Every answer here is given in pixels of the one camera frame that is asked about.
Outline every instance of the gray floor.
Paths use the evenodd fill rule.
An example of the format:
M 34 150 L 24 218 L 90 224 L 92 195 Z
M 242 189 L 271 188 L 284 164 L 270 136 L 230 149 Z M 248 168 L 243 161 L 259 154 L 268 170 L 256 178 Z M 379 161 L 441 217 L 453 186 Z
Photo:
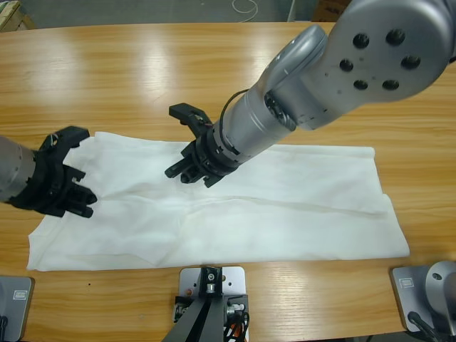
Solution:
M 292 0 L 255 0 L 258 14 L 252 21 L 286 21 Z M 139 24 L 237 22 L 251 14 L 239 14 L 232 0 L 21 0 L 25 10 L 40 28 Z M 306 0 L 301 20 L 311 18 L 316 0 Z M 239 10 L 253 7 L 237 0 Z

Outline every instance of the black mount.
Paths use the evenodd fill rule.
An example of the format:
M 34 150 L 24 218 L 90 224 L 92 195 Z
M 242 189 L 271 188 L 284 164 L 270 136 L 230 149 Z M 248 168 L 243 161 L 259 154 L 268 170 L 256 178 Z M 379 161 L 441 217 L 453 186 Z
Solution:
M 88 205 L 97 202 L 97 197 L 87 187 L 75 183 L 86 174 L 63 164 L 70 149 L 79 147 L 89 136 L 88 130 L 74 126 L 48 135 L 39 150 L 33 152 L 36 166 L 32 178 L 9 203 L 57 217 L 62 217 L 65 211 L 91 217 L 93 210 Z
M 204 177 L 206 187 L 211 187 L 237 169 L 237 164 L 224 160 L 219 153 L 212 121 L 203 110 L 180 103 L 170 107 L 170 116 L 178 119 L 182 125 L 187 125 L 196 139 L 182 150 L 184 158 L 165 171 L 169 178 L 180 174 L 181 182 L 187 184 Z
M 198 297 L 196 299 L 176 297 L 175 322 L 177 323 L 162 342 L 228 341 L 224 337 L 227 327 L 231 327 L 234 321 L 239 321 L 242 314 L 236 313 L 236 318 L 228 317 L 227 307 L 232 304 L 243 304 L 244 312 L 247 312 L 248 297 L 247 295 L 224 296 L 222 277 L 221 267 L 201 268 Z

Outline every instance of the metal mounting plate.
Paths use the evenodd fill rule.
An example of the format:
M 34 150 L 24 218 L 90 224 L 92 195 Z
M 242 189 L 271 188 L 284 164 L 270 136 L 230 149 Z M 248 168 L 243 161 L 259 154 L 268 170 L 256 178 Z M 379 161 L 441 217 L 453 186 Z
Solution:
M 33 285 L 25 276 L 0 276 L 0 316 L 8 319 L 5 341 L 19 341 L 24 335 Z
M 403 325 L 412 332 L 419 329 L 407 318 L 411 311 L 417 312 L 422 320 L 434 328 L 430 310 L 426 305 L 425 280 L 429 268 L 429 266 L 398 267 L 391 272 L 395 295 L 400 303 L 399 310 Z
M 222 283 L 223 294 L 225 296 L 246 294 L 245 271 L 240 266 L 223 267 L 225 280 Z M 179 296 L 190 297 L 198 296 L 200 291 L 201 268 L 194 267 L 183 269 L 179 277 Z

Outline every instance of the black bolt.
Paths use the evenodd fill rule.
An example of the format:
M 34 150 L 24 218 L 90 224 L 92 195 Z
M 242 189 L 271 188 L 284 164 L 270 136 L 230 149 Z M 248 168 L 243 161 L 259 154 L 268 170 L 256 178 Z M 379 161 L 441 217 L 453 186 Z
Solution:
M 358 33 L 355 38 L 353 38 L 353 45 L 356 48 L 366 48 L 369 45 L 369 37 L 365 33 Z
M 399 82 L 397 82 L 396 80 L 386 80 L 385 82 L 383 82 L 382 86 L 385 90 L 396 90 L 397 88 L 399 88 Z
M 351 63 L 348 59 L 343 59 L 340 63 L 339 66 L 341 67 L 342 71 L 345 72 L 350 72 L 353 70 L 353 63 Z
M 405 40 L 405 32 L 400 28 L 395 28 L 386 35 L 386 42 L 391 46 L 398 46 Z
M 363 81 L 363 80 L 356 80 L 354 83 L 353 83 L 353 86 L 358 89 L 358 90 L 365 90 L 368 88 L 368 83 L 366 81 Z
M 420 57 L 415 57 L 415 56 L 407 56 L 404 57 L 402 62 L 400 62 L 400 65 L 407 70 L 412 70 L 416 69 L 421 63 L 421 58 Z

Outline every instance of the white cable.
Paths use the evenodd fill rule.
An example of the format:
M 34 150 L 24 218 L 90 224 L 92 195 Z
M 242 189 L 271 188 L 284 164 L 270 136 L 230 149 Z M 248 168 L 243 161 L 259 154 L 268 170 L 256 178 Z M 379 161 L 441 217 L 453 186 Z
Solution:
M 241 13 L 241 14 L 246 14 L 246 13 L 251 13 L 253 11 L 255 11 L 255 13 L 253 14 L 253 16 L 251 16 L 250 18 L 248 19 L 245 19 L 243 21 L 239 21 L 239 23 L 245 23 L 246 21 L 250 21 L 252 20 L 257 14 L 258 14 L 258 4 L 254 1 L 254 0 L 247 0 L 248 2 L 251 2 L 254 6 L 248 10 L 248 11 L 241 11 L 240 9 L 238 9 L 236 7 L 236 1 L 237 0 L 233 0 L 231 2 L 231 6 L 233 7 L 233 9 L 237 12 L 237 13 Z

